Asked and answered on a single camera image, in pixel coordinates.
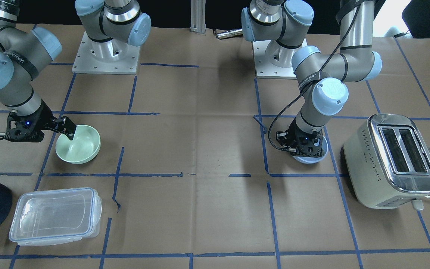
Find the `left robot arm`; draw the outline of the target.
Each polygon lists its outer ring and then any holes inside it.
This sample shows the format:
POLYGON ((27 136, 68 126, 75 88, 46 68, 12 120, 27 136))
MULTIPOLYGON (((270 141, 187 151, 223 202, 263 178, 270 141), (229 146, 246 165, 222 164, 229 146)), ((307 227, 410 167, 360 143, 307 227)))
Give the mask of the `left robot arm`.
POLYGON ((336 21, 340 42, 330 54, 303 46, 314 19, 303 0, 253 0, 241 12, 247 41, 270 41, 271 63, 292 68, 304 104, 287 130, 276 133, 277 150, 314 164, 326 154, 322 128, 341 111, 349 97, 346 82, 375 78, 381 71, 379 53, 372 51, 374 0, 341 0, 336 21))

